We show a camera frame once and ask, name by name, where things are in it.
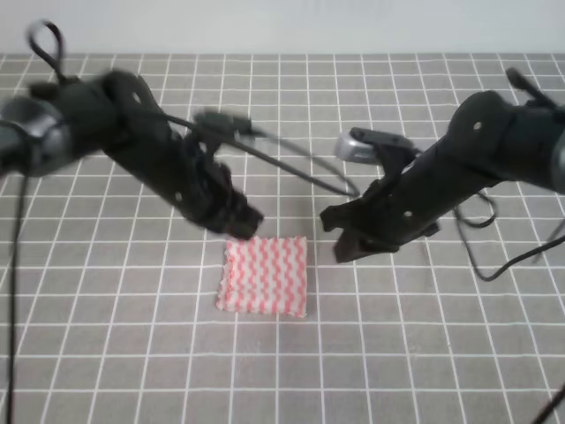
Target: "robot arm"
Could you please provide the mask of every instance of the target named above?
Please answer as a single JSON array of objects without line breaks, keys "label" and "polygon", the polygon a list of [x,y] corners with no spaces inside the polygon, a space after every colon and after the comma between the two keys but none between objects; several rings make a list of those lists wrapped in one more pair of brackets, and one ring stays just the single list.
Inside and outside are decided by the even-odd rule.
[{"label": "robot arm", "polygon": [[325,209],[324,230],[342,228],[335,245],[339,262],[393,253],[439,230],[437,219],[486,187],[523,181],[565,193],[565,110],[522,75],[510,82],[533,101],[512,106],[492,91],[477,93],[456,111],[446,135],[418,156],[410,142],[354,128],[336,154],[382,162],[385,177],[352,202]]}]

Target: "black cable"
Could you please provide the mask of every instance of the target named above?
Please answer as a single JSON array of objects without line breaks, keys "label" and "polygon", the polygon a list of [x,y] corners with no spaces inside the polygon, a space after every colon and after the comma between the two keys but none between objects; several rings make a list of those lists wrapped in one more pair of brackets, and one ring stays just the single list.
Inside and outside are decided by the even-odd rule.
[{"label": "black cable", "polygon": [[475,258],[475,254],[473,253],[471,246],[469,244],[469,240],[467,239],[467,236],[465,235],[465,233],[463,231],[463,224],[470,226],[471,228],[485,228],[485,227],[491,225],[498,215],[496,203],[492,199],[490,199],[488,196],[486,196],[483,193],[478,193],[478,196],[483,201],[486,201],[491,206],[493,206],[493,210],[494,210],[493,215],[490,218],[488,218],[486,221],[484,221],[483,223],[474,223],[472,221],[469,221],[467,218],[465,218],[463,216],[461,209],[459,207],[454,208],[453,213],[455,214],[455,217],[456,217],[457,232],[459,233],[459,237],[461,238],[461,241],[463,242],[463,246],[465,247],[465,250],[467,251],[467,254],[469,255],[469,260],[471,261],[471,266],[473,267],[473,271],[478,276],[478,278],[480,278],[481,280],[487,281],[487,282],[493,281],[496,278],[498,278],[499,276],[501,276],[501,274],[504,273],[508,268],[512,267],[513,265],[516,265],[518,262],[521,262],[525,259],[531,258],[532,256],[535,256],[536,254],[541,254],[542,252],[545,252],[546,250],[549,250],[549,249],[556,247],[556,246],[565,242],[565,236],[562,236],[562,237],[556,238],[555,240],[549,241],[549,242],[545,243],[544,245],[538,246],[538,247],[536,247],[536,248],[534,248],[534,249],[532,249],[532,250],[530,250],[530,251],[528,251],[524,254],[519,254],[515,258],[506,262],[504,265],[502,265],[496,271],[494,271],[494,273],[492,275],[486,276],[478,268],[478,264],[477,264],[477,260]]},{"label": "black cable", "polygon": [[[295,175],[295,176],[303,179],[304,181],[306,181],[308,183],[314,184],[315,186],[318,186],[320,188],[328,190],[329,192],[331,192],[333,194],[338,194],[340,196],[353,197],[353,198],[359,196],[359,190],[357,189],[357,187],[347,177],[345,177],[339,171],[334,172],[335,175],[339,179],[341,179],[344,183],[346,183],[346,184],[348,184],[349,186],[352,187],[351,192],[342,190],[339,187],[334,187],[333,185],[330,185],[330,184],[326,183],[325,181],[322,181],[318,178],[312,177],[312,176],[306,174],[305,172],[298,170],[298,169],[294,168],[293,166],[288,165],[287,163],[280,162],[280,161],[274,159],[273,157],[261,152],[260,150],[257,150],[256,148],[252,148],[250,146],[247,146],[246,144],[244,144],[244,143],[242,143],[238,140],[235,140],[232,137],[228,137],[225,134],[212,131],[212,130],[206,128],[205,126],[196,125],[196,124],[194,124],[190,121],[182,119],[181,117],[173,117],[173,116],[167,115],[165,113],[153,112],[153,111],[147,111],[147,110],[127,110],[125,113],[132,113],[134,115],[139,115],[141,117],[151,117],[151,118],[155,118],[155,119],[162,119],[162,120],[165,120],[165,121],[169,121],[173,124],[185,126],[186,128],[188,128],[188,129],[190,129],[194,132],[200,133],[200,134],[204,135],[205,137],[207,136],[209,138],[216,138],[217,140],[219,140],[223,144],[227,144],[227,145],[232,146],[234,148],[238,148],[240,150],[243,150],[244,152],[246,152],[250,155],[258,157],[262,161],[270,163],[270,164],[276,166],[277,168],[280,168],[281,170],[285,170],[285,171],[289,172],[290,174]],[[324,163],[325,169],[331,170],[331,171],[335,169],[329,163],[326,163],[322,159],[317,158],[317,160],[319,161],[319,163]]]},{"label": "black cable", "polygon": [[294,153],[298,153],[299,155],[303,156],[306,159],[310,159],[313,163],[317,164],[318,166],[320,166],[324,170],[330,171],[332,174],[337,176],[344,183],[346,183],[348,186],[351,187],[351,191],[354,193],[354,195],[351,195],[351,197],[358,197],[361,194],[359,192],[359,190],[355,187],[355,185],[340,170],[338,170],[331,163],[328,163],[327,161],[324,161],[320,157],[313,155],[312,152],[306,150],[305,148],[301,148],[299,145],[297,145],[295,143],[291,143],[290,141],[288,141],[286,139],[283,139],[283,138],[281,138],[277,135],[271,134],[269,132],[264,132],[262,130],[256,131],[255,136],[264,137],[265,139],[267,139],[267,140],[269,140],[269,141],[271,141],[275,144],[280,144],[284,148],[287,148],[288,150],[290,150]]},{"label": "black cable", "polygon": [[565,384],[561,389],[555,393],[555,396],[544,406],[544,409],[539,411],[538,416],[531,424],[543,424],[549,418],[549,416],[557,411],[557,406],[565,399]]},{"label": "black cable", "polygon": [[[39,47],[39,44],[35,41],[35,36],[37,33],[46,27],[54,36],[56,41],[56,57],[52,57],[44,49]],[[27,43],[30,49],[38,57],[43,59],[43,61],[48,64],[51,69],[55,72],[56,78],[59,83],[64,83],[67,78],[63,75],[63,59],[64,59],[64,38],[61,34],[61,30],[53,22],[48,20],[40,20],[35,22],[27,29]]]},{"label": "black cable", "polygon": [[18,196],[18,206],[16,208],[15,223],[11,236],[11,263],[10,263],[10,303],[9,310],[9,342],[8,342],[8,389],[6,391],[6,424],[14,422],[14,384],[15,384],[15,361],[16,361],[16,319],[18,317],[18,261],[19,261],[19,233],[24,218],[26,208],[26,193],[29,186],[28,172],[24,175]]},{"label": "black cable", "polygon": [[[557,238],[557,236],[559,235],[559,233],[563,231],[564,228],[565,228],[565,219],[561,220],[561,222],[557,224],[555,229],[553,231],[551,231],[551,234],[547,238],[547,241],[554,241]],[[535,258],[533,258],[532,262],[534,264],[538,263],[538,261],[540,259],[541,259],[541,254],[538,254]]]}]

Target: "table surface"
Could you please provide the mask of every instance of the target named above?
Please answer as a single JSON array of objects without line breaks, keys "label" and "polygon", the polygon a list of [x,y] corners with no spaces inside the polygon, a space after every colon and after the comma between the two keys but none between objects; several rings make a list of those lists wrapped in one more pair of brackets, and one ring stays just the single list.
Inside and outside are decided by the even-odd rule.
[{"label": "table surface", "polygon": [[[505,80],[509,66],[565,102],[565,55],[72,55],[66,71],[111,66],[143,74],[168,113],[249,113],[362,189],[378,170],[332,157],[340,131],[405,133],[427,148],[473,92],[523,102]],[[0,56],[2,97],[48,77],[39,60]],[[265,214],[259,235],[308,237],[307,317],[218,311],[225,239],[182,220],[106,157],[89,157],[30,189],[18,423],[520,424],[565,381],[565,249],[483,283],[445,216],[441,232],[398,254],[337,265],[339,233],[325,233],[318,214],[344,198],[238,152],[219,156]],[[2,270],[18,182],[1,186]],[[488,192],[501,217],[471,235],[484,268],[537,246],[565,215],[564,198],[530,185]],[[464,210],[490,212],[475,200]],[[5,353],[5,316],[0,330]]]}]

